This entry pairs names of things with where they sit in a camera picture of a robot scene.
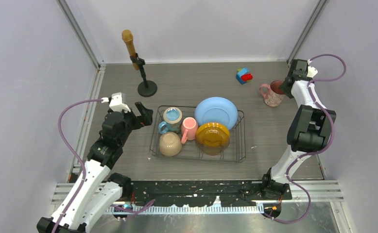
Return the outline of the pink patterned mug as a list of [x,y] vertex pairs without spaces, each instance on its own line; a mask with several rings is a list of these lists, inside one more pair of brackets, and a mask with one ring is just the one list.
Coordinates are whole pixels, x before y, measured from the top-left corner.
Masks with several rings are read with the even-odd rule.
[[261,95],[263,96],[264,102],[270,107],[277,107],[285,98],[285,94],[280,89],[283,81],[273,81],[270,84],[262,84],[259,88]]

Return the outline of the plain pink mug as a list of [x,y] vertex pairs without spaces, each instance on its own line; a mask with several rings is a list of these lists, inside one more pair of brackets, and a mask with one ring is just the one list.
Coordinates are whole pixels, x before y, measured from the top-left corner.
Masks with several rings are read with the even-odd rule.
[[181,143],[185,144],[187,141],[192,141],[196,137],[198,124],[195,118],[187,117],[183,120],[181,125]]

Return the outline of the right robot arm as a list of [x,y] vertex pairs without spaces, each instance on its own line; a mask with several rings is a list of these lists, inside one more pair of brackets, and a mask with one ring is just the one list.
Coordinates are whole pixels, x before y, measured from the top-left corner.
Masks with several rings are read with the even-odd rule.
[[280,90],[296,100],[298,111],[287,133],[287,149],[262,177],[261,195],[275,200],[286,194],[293,174],[310,156],[323,150],[329,142],[335,111],[328,110],[315,91],[313,77],[317,70],[309,61],[294,59]]

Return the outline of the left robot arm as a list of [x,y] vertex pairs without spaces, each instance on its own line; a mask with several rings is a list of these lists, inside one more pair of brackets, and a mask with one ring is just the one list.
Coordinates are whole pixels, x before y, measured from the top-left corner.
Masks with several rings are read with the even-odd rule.
[[38,232],[88,233],[110,205],[131,197],[131,179],[110,171],[122,155],[130,133],[153,122],[153,110],[141,102],[135,106],[138,116],[124,107],[108,110],[100,137],[91,146],[78,180],[52,216],[38,221]]

